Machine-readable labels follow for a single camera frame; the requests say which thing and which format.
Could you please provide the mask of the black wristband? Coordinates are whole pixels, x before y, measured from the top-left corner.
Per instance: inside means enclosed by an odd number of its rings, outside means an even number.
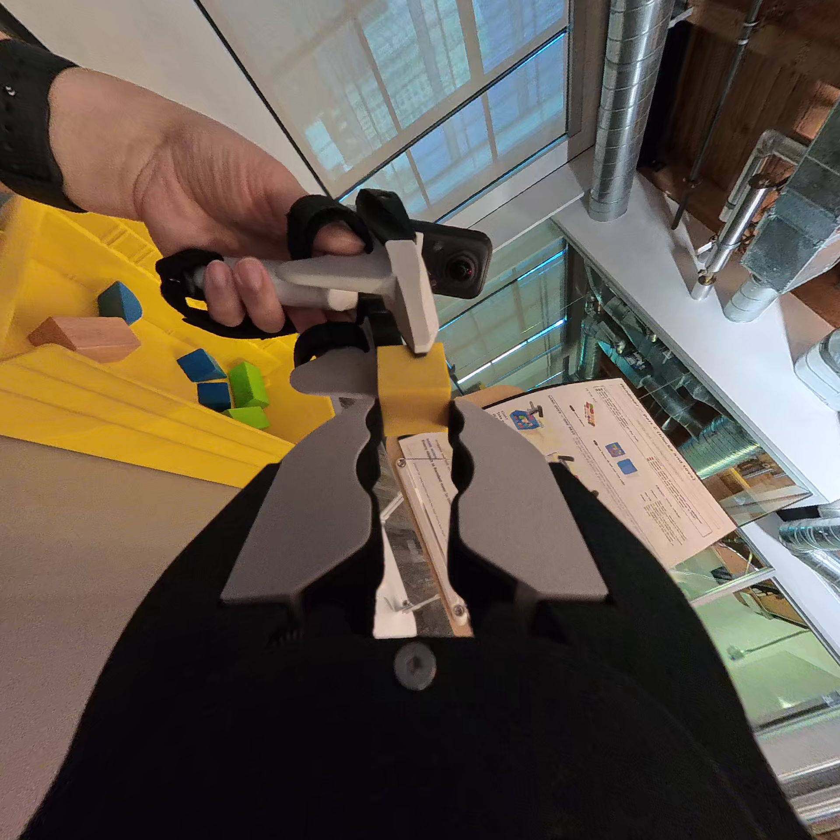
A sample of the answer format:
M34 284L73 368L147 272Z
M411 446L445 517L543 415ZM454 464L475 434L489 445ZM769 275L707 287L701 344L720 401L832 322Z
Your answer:
M2 39L1 181L19 196L82 214L65 193L49 139L50 90L59 74L76 67L44 48Z

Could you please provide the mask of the silver round air duct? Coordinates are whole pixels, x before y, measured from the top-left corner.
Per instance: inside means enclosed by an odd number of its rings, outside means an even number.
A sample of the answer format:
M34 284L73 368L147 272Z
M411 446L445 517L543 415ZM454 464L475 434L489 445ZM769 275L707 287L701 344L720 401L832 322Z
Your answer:
M610 4L587 204L596 222L627 211L674 4Z

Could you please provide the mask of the grey rectangular duct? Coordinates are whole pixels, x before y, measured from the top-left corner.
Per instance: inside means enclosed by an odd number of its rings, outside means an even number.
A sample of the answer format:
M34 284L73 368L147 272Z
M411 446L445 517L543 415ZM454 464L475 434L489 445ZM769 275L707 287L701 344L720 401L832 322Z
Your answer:
M740 291L758 308L833 268L839 259L839 103L805 152L742 259Z

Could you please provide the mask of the chrome pipe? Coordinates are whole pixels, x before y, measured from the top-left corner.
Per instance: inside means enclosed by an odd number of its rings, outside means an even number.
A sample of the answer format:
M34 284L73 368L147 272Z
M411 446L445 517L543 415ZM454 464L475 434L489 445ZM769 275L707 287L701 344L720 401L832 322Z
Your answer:
M761 133L719 214L721 231L696 250L698 271L689 293L692 300L702 301L710 295L718 275L740 247L765 200L781 187L782 182L764 171L768 161L777 159L796 166L809 144L809 140L799 140L776 129Z

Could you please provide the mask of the natural wooden block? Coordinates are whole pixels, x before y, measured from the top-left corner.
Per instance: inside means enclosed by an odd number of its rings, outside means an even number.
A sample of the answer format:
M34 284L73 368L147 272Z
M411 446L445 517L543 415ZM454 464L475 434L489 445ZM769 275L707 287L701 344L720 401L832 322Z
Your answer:
M55 344L99 363L122 361L141 346L130 325L117 317L51 317L28 341L35 347Z

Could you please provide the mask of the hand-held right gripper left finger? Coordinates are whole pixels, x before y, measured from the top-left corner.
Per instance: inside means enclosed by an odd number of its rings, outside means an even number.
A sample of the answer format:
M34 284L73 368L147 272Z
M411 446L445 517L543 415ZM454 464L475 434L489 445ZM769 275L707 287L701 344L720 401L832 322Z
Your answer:
M223 589L225 603L301 605L307 588L381 537L381 439L377 400L357 399L282 459Z

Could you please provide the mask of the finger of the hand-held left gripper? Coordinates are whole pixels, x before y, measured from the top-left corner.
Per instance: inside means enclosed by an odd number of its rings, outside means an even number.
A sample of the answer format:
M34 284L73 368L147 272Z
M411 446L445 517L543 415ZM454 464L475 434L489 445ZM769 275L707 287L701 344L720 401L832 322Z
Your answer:
M422 255L423 238L391 239L385 251L395 279L389 308L397 328L415 356L433 348L439 329L431 283Z

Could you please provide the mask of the blue half-cylinder block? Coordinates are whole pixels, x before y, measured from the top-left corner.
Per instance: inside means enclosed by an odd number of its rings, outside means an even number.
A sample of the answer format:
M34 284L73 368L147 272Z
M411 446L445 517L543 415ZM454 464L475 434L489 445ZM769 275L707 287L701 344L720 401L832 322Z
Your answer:
M131 289L119 280L112 282L97 297L98 315L125 321L129 326L142 319L143 308Z

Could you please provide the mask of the yellow plastic bin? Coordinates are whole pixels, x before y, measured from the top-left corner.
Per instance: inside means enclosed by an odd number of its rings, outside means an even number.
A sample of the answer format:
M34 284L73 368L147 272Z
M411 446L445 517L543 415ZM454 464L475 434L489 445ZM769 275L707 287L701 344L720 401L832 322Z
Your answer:
M160 294L160 251L141 223L66 213L13 197L1 219L2 435L241 488L334 416L325 396L289 384L294 335L239 341L184 324ZM138 297L140 347L101 364L28 336L51 317L97 317L115 280ZM177 363L203 349L228 371L259 369L267 430L201 406Z

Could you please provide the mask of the yellow wooden block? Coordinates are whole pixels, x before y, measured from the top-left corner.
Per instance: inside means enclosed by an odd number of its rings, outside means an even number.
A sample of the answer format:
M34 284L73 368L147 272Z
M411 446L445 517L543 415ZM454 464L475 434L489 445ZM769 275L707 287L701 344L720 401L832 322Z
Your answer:
M443 433L448 430L452 384L444 345L425 355L402 345L376 351L377 393L386 438Z

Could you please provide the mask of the printed instruction sheet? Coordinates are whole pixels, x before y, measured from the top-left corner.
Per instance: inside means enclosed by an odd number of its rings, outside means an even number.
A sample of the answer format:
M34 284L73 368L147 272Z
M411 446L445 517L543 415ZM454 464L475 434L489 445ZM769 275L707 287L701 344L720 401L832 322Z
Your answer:
M736 525L621 379L525 393L494 385L466 400L565 466L670 571ZM397 473L454 625L468 611L448 580L449 514L455 497L446 432L394 443Z

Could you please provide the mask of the instruction sheet on wooden board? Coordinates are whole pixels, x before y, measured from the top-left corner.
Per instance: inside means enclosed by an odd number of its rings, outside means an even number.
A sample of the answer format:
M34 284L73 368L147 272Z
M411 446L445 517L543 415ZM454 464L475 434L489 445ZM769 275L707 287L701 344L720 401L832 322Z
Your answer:
M667 570L736 529L622 379L494 385L468 399L567 468Z

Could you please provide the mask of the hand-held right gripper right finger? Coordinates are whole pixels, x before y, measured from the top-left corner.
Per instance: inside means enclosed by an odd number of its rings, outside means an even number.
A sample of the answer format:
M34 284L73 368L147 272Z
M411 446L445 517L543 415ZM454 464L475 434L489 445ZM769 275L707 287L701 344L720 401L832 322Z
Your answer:
M603 601L606 583L533 443L461 400L448 431L456 488L449 537L511 580L516 600Z

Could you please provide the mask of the glass wall panel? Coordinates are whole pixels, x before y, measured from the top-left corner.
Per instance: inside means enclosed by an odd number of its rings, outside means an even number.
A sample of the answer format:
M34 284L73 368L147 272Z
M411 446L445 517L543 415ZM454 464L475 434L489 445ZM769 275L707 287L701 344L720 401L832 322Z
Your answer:
M216 1L198 10L318 187L481 217L588 143L603 2Z

